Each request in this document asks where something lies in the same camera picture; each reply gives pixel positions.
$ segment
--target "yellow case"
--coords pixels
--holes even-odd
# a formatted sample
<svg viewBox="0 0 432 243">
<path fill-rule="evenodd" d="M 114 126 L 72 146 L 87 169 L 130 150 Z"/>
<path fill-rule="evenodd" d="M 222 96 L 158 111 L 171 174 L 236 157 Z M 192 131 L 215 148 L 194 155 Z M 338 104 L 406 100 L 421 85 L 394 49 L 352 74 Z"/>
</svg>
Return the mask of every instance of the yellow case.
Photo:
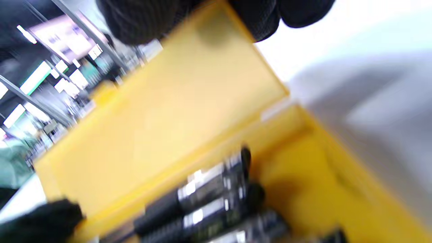
<svg viewBox="0 0 432 243">
<path fill-rule="evenodd" d="M 267 204 L 295 236 L 342 226 L 352 243 L 431 240 L 289 99 L 224 2 L 200 9 L 162 53 L 108 93 L 35 166 L 49 200 L 66 196 L 87 215 L 75 242 L 115 229 L 241 144 L 251 148 L 251 174 L 265 187 Z"/>
</svg>

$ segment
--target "green clothing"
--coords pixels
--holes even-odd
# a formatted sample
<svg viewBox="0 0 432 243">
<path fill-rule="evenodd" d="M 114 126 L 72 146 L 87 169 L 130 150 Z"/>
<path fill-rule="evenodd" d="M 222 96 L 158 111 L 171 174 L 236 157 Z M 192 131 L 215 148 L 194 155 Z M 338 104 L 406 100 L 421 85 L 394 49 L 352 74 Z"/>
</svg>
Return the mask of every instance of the green clothing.
<svg viewBox="0 0 432 243">
<path fill-rule="evenodd" d="M 20 188 L 35 172 L 25 162 L 26 154 L 37 140 L 12 139 L 0 147 L 0 187 Z"/>
</svg>

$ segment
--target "tool handle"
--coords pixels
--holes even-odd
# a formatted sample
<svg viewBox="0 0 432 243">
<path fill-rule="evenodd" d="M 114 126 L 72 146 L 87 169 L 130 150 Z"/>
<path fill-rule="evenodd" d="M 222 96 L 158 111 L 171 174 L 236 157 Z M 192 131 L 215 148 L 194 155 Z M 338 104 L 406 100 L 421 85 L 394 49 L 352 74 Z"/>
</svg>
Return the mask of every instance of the tool handle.
<svg viewBox="0 0 432 243">
<path fill-rule="evenodd" d="M 178 218 L 141 238 L 141 243 L 180 243 L 183 241 L 182 218 Z"/>
<path fill-rule="evenodd" d="M 175 189 L 146 207 L 146 213 L 133 222 L 134 229 L 138 235 L 144 236 L 183 215 Z"/>
</svg>

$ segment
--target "metal beam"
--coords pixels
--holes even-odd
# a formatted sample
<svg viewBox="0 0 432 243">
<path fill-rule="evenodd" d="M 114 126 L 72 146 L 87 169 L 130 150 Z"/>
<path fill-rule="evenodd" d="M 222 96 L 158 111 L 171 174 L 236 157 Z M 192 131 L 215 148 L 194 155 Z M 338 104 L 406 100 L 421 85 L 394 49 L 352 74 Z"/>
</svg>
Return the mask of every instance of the metal beam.
<svg viewBox="0 0 432 243">
<path fill-rule="evenodd" d="M 69 117 L 61 114 L 57 110 L 55 110 L 52 107 L 49 107 L 38 100 L 35 100 L 34 98 L 26 95 L 22 90 L 20 90 L 17 86 L 15 86 L 13 83 L 11 83 L 9 80 L 7 80 L 5 77 L 0 75 L 0 82 L 6 86 L 10 91 L 12 91 L 14 94 L 16 94 L 21 99 L 29 102 L 30 104 L 36 106 L 39 110 L 43 111 L 48 116 L 55 119 L 58 123 L 62 124 L 63 126 L 70 127 L 74 124 L 74 121 L 70 119 Z"/>
<path fill-rule="evenodd" d="M 81 19 L 74 12 L 72 12 L 62 0 L 52 0 L 52 1 L 65 14 L 67 14 L 72 19 L 72 21 L 74 21 L 76 23 L 76 25 L 78 25 L 78 27 L 80 27 L 90 38 L 92 38 L 97 44 L 99 44 L 99 46 L 102 48 L 102 50 L 105 51 L 119 67 L 123 68 L 123 70 L 125 72 L 129 71 L 129 67 L 126 65 L 125 62 L 123 62 L 120 59 L 120 57 L 111 49 L 111 47 L 109 47 L 93 31 L 91 31 L 87 27 L 87 25 L 85 25 L 81 21 Z"/>
</svg>

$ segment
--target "hand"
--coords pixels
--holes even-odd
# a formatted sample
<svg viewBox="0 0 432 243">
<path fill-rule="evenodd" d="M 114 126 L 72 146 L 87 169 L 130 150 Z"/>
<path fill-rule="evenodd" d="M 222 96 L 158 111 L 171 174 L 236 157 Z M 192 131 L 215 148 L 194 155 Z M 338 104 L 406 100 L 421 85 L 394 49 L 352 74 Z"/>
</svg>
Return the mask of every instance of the hand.
<svg viewBox="0 0 432 243">
<path fill-rule="evenodd" d="M 66 242 L 82 219 L 83 215 L 79 205 L 67 199 L 48 203 L 0 225 L 0 242 Z"/>
</svg>

